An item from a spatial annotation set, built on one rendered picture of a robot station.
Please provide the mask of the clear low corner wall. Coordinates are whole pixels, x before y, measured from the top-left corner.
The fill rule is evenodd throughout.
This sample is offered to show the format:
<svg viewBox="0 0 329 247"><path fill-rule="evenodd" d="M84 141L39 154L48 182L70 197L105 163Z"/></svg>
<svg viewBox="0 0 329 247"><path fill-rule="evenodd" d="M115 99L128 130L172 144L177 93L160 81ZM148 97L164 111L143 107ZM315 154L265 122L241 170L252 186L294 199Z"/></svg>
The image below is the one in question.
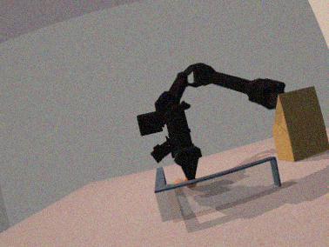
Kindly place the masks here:
<svg viewBox="0 0 329 247"><path fill-rule="evenodd" d="M162 222L236 203L279 187L275 159L197 184L155 193Z"/></svg>

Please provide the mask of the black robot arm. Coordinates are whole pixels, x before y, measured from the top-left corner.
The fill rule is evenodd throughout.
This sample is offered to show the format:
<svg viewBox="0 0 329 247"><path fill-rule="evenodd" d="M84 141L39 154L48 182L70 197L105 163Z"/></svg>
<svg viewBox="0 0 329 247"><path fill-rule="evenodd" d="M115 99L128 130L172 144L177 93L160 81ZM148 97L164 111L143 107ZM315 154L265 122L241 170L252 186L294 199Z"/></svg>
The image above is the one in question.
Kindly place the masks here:
<svg viewBox="0 0 329 247"><path fill-rule="evenodd" d="M188 83L187 76L193 72L193 82ZM137 116L138 127L141 136L188 125L185 110L191 105L180 99L186 87L197 88L206 86L210 83L219 85L223 88L245 93L249 101L262 105L267 109L276 110L278 95L285 93L285 83L272 79L248 80L241 77L235 77L216 72L211 66L204 63L195 63L189 65L185 70L179 72L176 80L168 91L164 91L155 102L156 111ZM151 156L157 162L161 162L167 155L175 154L176 149L171 139L166 137L166 141L161 145L153 147Z"/></svg>

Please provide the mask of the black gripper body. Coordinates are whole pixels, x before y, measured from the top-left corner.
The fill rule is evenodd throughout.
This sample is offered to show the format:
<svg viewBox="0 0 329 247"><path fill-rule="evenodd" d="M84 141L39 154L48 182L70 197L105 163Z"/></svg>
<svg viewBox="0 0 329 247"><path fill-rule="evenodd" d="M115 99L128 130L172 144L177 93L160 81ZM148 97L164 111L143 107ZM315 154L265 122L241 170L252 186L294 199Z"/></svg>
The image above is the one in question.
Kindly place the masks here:
<svg viewBox="0 0 329 247"><path fill-rule="evenodd" d="M190 132L188 125L168 130L168 136L176 149L171 157L175 158L176 163L202 157L201 150L192 143Z"/></svg>

